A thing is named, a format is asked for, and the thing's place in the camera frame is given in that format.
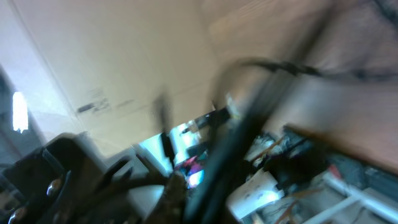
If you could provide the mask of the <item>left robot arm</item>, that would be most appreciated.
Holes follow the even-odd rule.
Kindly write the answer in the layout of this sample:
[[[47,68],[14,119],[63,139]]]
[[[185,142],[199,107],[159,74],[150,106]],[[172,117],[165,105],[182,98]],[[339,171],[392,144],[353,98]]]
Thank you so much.
[[[1,165],[1,223],[140,223],[129,192],[167,179],[143,154],[103,164],[83,136],[58,136]],[[135,173],[136,158],[148,172]]]

